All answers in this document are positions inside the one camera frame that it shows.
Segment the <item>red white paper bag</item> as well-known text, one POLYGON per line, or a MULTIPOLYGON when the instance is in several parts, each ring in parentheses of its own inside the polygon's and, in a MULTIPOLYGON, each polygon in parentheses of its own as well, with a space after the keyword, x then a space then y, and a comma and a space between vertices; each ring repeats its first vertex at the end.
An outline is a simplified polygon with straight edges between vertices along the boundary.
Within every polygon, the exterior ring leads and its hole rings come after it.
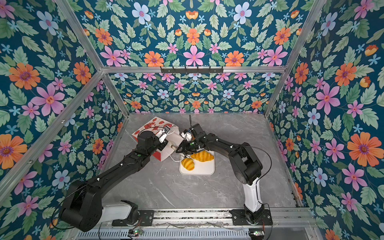
POLYGON ((150 121, 145 123, 142 127, 132 133, 132 137, 138 141, 138 136, 144 131, 153 132, 161 142, 167 143, 162 150, 157 150, 153 156, 160 162, 168 158, 174 153, 177 147, 184 140, 180 135, 179 127, 175 124, 161 119, 160 117, 153 117, 150 121))

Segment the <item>orange fake bread roll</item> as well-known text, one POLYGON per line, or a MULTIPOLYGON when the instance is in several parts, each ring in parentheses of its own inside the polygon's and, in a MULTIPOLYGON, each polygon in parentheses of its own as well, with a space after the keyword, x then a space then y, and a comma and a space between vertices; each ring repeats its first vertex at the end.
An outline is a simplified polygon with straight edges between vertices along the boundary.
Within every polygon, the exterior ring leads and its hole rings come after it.
POLYGON ((208 151, 201 151, 199 153, 195 153, 191 155, 191 159, 196 160, 198 162, 204 163, 204 162, 210 162, 215 159, 214 155, 209 153, 208 151))

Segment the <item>round striped fake bun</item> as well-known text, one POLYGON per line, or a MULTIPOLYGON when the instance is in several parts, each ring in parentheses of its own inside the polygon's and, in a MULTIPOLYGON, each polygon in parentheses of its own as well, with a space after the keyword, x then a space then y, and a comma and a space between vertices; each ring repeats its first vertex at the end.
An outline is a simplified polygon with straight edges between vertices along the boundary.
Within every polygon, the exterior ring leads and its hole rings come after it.
POLYGON ((185 168, 187 171, 192 171, 195 169, 195 163, 194 160, 191 158, 185 158, 181 161, 182 167, 185 168))

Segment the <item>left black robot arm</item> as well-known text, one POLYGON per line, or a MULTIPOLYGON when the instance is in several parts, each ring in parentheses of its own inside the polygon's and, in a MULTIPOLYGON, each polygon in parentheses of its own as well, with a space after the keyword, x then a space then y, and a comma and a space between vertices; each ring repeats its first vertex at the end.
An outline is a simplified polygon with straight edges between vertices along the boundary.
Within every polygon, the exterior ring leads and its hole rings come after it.
POLYGON ((72 182, 62 202, 59 219, 82 232, 88 232, 102 222, 128 218, 131 211, 136 209, 135 204, 123 201, 103 205, 102 199, 124 179, 144 168, 151 156, 168 144, 167 135, 167 130, 156 134, 142 131, 137 137, 136 148, 118 164, 85 182, 72 182))

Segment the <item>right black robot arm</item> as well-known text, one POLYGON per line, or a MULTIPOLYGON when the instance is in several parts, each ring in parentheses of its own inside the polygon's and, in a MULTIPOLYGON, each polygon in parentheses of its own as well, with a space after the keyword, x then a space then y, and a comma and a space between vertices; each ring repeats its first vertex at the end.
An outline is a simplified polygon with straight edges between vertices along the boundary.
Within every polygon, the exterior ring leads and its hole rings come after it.
POLYGON ((260 191, 263 165, 253 148, 246 142, 235 144, 222 140, 215 134, 207 134, 199 124, 185 130, 181 136, 183 140, 176 148, 178 154, 191 157, 208 151, 229 159, 236 178, 243 184, 245 219, 250 224, 256 224, 265 207, 260 191))

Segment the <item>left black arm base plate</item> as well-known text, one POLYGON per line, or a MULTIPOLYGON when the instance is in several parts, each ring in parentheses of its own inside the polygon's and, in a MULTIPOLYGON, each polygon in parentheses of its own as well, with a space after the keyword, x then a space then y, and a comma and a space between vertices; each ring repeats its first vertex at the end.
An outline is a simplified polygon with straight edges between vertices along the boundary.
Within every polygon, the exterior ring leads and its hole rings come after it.
POLYGON ((114 220, 113 227, 150 227, 154 220, 153 210, 134 210, 126 219, 114 220))

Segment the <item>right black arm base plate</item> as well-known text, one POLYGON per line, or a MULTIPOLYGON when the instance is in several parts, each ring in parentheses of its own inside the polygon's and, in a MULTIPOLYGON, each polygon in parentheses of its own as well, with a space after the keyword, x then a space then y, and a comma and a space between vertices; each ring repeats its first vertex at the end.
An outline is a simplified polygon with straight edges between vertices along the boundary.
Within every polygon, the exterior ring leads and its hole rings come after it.
POLYGON ((246 217, 246 211, 243 209, 240 210, 230 210, 230 215, 232 216, 232 221, 234 226, 272 226, 273 225, 273 219, 271 216, 271 211, 269 210, 263 210, 260 212, 257 217, 250 221, 246 217))

